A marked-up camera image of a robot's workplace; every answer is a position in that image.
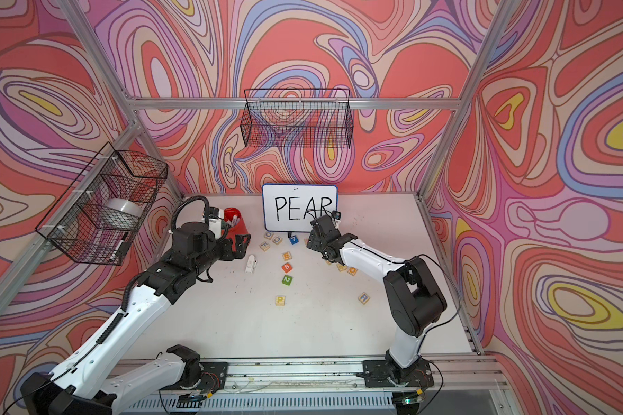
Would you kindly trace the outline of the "wooden block blue R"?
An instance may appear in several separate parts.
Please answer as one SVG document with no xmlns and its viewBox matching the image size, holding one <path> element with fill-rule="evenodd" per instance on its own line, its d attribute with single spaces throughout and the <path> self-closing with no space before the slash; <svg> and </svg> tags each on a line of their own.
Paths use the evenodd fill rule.
<svg viewBox="0 0 623 415">
<path fill-rule="evenodd" d="M 365 293 L 365 292 L 363 292 L 363 293 L 362 293 L 362 294 L 358 297 L 358 301 L 359 301 L 361 304 L 367 304 L 367 303 L 369 302 L 369 300 L 370 300 L 370 296 L 369 296 L 367 293 Z"/>
</svg>

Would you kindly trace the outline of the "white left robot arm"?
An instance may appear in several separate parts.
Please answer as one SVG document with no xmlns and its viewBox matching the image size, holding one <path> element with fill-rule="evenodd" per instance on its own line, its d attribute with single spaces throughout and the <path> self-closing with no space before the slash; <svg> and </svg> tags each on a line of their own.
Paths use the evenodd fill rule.
<svg viewBox="0 0 623 415">
<path fill-rule="evenodd" d="M 218 261 L 243 259 L 251 236 L 238 209 L 220 209 L 202 196 L 182 202 L 171 216 L 171 248 L 134 276 L 119 308 L 79 349 L 46 375 L 33 373 L 21 385 L 30 414 L 119 414 L 165 387 L 183 390 L 223 384 L 208 373 L 199 354 L 180 344 L 124 375 L 109 375 L 140 336 L 197 283 L 212 283 Z"/>
</svg>

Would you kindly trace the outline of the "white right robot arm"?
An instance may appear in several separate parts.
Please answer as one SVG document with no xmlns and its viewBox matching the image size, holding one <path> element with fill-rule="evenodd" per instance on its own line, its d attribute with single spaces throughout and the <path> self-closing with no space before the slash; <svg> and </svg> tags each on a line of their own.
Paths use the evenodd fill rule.
<svg viewBox="0 0 623 415">
<path fill-rule="evenodd" d="M 418 256 L 402 259 L 385 254 L 352 233 L 341 233 L 333 214 L 311 221 L 311 228 L 308 249 L 328 262 L 356 268 L 383 282 L 396 336 L 380 361 L 382 369 L 365 368 L 359 376 L 368 387 L 385 382 L 403 387 L 419 381 L 428 370 L 420 356 L 423 340 L 448 308 L 427 262 Z"/>
</svg>

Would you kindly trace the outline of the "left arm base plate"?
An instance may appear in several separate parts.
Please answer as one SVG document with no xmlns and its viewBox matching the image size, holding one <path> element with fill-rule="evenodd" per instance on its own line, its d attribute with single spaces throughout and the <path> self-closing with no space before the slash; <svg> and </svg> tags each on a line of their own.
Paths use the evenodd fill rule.
<svg viewBox="0 0 623 415">
<path fill-rule="evenodd" d="M 182 377 L 175 387 L 214 393 L 225 388 L 227 376 L 228 363 L 226 361 L 186 363 Z"/>
</svg>

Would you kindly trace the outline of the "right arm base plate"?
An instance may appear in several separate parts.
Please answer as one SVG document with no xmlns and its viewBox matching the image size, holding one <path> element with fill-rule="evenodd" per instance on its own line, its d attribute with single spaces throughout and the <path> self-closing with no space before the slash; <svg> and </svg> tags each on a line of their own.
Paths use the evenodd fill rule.
<svg viewBox="0 0 623 415">
<path fill-rule="evenodd" d="M 419 358 L 407 368 L 400 368 L 394 361 L 366 360 L 363 370 L 356 373 L 368 388 L 413 387 L 426 390 L 434 386 L 430 362 Z"/>
</svg>

